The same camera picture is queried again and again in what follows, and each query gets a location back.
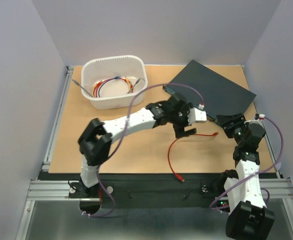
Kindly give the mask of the dark network switch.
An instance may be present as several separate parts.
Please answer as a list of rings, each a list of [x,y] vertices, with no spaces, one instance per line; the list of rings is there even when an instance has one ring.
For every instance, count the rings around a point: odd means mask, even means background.
[[[219,125],[217,115],[244,114],[256,95],[208,67],[191,60],[170,83],[197,90],[204,99],[207,119]]]

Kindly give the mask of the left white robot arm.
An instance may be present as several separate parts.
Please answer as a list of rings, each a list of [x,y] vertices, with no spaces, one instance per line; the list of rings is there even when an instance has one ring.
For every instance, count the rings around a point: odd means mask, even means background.
[[[150,103],[130,116],[100,121],[94,118],[89,122],[78,139],[82,154],[80,191],[86,197],[93,197],[98,191],[100,166],[112,157],[113,143],[121,144],[124,137],[143,130],[172,124],[177,139],[194,135],[192,128],[196,122],[205,121],[204,112],[194,107],[182,95],[172,95],[168,100]]]

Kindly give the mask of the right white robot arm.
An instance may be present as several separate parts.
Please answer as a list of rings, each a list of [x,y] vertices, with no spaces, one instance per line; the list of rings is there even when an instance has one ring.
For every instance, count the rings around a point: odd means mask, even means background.
[[[259,144],[266,131],[262,118],[246,121],[244,115],[217,115],[216,119],[229,139],[234,139],[235,171],[216,183],[217,191],[227,195],[229,215],[226,236],[234,240],[265,240],[275,221],[267,209],[259,179]]]

